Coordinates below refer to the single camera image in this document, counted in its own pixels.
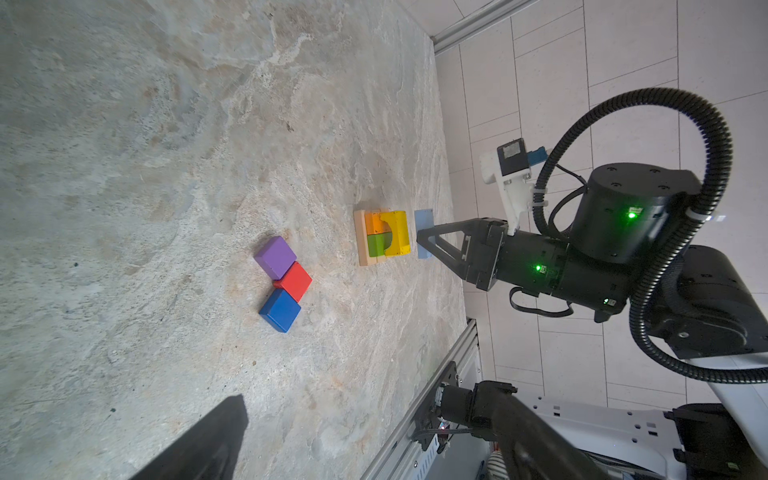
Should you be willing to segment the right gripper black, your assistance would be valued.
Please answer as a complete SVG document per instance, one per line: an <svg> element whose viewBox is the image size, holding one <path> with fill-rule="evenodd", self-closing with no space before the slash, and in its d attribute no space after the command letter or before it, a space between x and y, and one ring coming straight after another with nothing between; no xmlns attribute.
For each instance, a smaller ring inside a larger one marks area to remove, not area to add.
<svg viewBox="0 0 768 480"><path fill-rule="evenodd" d="M630 296L628 268L592 259L540 234L510 235L503 220L477 218L420 228L417 243L480 290L501 281L532 296L546 294L589 308L598 323L620 313Z"/></svg>

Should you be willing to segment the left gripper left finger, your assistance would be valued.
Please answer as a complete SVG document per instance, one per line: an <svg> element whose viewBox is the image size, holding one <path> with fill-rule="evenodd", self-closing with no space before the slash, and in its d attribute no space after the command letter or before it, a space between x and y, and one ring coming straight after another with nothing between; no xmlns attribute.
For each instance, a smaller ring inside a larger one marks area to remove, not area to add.
<svg viewBox="0 0 768 480"><path fill-rule="evenodd" d="M247 426L243 396L229 396L133 479L232 479Z"/></svg>

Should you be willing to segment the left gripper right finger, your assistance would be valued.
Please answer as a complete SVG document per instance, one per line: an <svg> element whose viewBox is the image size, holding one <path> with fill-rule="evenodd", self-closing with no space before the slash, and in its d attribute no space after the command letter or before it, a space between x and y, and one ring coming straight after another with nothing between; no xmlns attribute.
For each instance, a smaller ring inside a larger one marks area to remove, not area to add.
<svg viewBox="0 0 768 480"><path fill-rule="evenodd" d="M593 460L512 394L492 396L492 431L510 478L608 479Z"/></svg>

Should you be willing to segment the light blue wood block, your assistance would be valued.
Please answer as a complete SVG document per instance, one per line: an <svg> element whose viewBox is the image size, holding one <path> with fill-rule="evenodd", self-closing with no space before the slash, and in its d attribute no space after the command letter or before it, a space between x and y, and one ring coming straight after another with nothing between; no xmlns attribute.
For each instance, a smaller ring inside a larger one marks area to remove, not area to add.
<svg viewBox="0 0 768 480"><path fill-rule="evenodd" d="M416 232L434 226L434 215L432 209L420 209L414 212ZM420 260L426 260L432 257L432 254L421 244L417 244L417 255Z"/></svg>

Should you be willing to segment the green wood block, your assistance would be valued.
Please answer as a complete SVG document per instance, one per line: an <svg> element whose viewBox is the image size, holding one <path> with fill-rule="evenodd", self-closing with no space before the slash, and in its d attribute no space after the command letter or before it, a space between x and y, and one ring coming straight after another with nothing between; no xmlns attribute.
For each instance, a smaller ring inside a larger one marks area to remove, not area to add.
<svg viewBox="0 0 768 480"><path fill-rule="evenodd" d="M392 244L392 233L383 232L379 234L372 234L367 236L367 248L368 255L371 258L379 258L386 256L386 250Z"/></svg>

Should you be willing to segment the orange wood block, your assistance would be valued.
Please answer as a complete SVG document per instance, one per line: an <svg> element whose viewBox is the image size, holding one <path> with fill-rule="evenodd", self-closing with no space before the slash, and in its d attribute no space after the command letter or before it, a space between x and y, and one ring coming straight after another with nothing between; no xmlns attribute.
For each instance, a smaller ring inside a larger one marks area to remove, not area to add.
<svg viewBox="0 0 768 480"><path fill-rule="evenodd" d="M368 236L390 233L391 227L381 217L380 211L366 211L364 213L365 231Z"/></svg>

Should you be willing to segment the natural wood block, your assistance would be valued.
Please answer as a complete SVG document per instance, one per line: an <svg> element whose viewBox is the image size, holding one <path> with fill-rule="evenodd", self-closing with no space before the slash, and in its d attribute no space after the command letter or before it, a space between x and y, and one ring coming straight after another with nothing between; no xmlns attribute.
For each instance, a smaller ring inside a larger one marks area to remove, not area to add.
<svg viewBox="0 0 768 480"><path fill-rule="evenodd" d="M379 235L380 237L383 235L384 250L382 250L382 255L377 257L372 257L369 255L369 248L368 248L369 234L368 234L367 223L366 223L366 214L372 213L374 215L378 215L386 211L388 211L388 209L385 208L385 209L375 209L372 211L356 210L353 212L359 265L361 267L367 267L367 266L383 263L387 259L386 255L383 252L384 250L386 250L387 246L391 244L391 237L392 237L391 229L382 231L381 233L374 234L374 235Z"/></svg>

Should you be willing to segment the yellow wood block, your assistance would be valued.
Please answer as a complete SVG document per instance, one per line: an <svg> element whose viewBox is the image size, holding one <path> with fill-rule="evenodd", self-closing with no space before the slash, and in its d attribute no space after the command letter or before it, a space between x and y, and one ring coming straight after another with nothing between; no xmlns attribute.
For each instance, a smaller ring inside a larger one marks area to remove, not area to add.
<svg viewBox="0 0 768 480"><path fill-rule="evenodd" d="M411 253L408 221L405 211L387 211L379 214L382 222L390 228L390 245L384 250L387 257L403 256Z"/></svg>

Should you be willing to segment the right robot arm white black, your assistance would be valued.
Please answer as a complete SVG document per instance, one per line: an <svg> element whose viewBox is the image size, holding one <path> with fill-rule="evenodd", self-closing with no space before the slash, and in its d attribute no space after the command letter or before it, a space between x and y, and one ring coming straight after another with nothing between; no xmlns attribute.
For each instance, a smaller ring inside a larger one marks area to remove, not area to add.
<svg viewBox="0 0 768 480"><path fill-rule="evenodd" d="M693 243L725 179L687 170L615 163L591 174L573 197L573 223L547 218L535 232L476 218L422 227L418 244L462 280L487 291L548 295L592 310L596 322L627 312L637 346L665 369L726 389L723 400L753 451L767 453L767 426L746 389L763 367L714 369L705 358L764 353L767 320L728 258Z"/></svg>

